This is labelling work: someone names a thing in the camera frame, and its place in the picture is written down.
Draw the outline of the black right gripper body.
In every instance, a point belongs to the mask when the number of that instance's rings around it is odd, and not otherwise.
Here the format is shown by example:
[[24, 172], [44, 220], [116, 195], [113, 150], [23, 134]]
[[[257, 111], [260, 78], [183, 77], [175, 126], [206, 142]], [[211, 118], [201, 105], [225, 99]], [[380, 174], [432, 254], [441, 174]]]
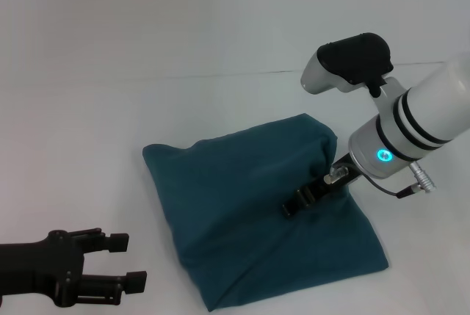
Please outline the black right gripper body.
[[311, 183], [306, 184], [305, 187], [309, 187], [317, 199], [317, 203], [325, 196], [345, 188], [361, 175], [362, 172], [356, 167], [351, 155], [348, 153], [331, 166], [328, 174], [316, 178]]

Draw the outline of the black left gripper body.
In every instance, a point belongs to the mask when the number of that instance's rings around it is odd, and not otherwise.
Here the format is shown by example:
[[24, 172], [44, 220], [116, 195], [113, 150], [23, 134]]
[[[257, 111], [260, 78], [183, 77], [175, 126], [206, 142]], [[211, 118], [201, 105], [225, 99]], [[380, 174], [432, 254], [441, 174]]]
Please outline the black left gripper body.
[[0, 244], [0, 303], [16, 294], [43, 294], [61, 308], [75, 305], [84, 252], [65, 231], [32, 243]]

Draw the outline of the teal blue t-shirt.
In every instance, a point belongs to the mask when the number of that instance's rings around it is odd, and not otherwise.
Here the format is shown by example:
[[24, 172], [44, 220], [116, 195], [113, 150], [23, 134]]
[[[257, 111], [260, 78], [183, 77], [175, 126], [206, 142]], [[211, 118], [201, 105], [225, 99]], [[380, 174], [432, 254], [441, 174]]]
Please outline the teal blue t-shirt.
[[182, 267], [209, 311], [380, 272], [371, 223], [346, 189], [292, 218], [281, 207], [329, 170], [336, 135], [301, 114], [143, 159]]

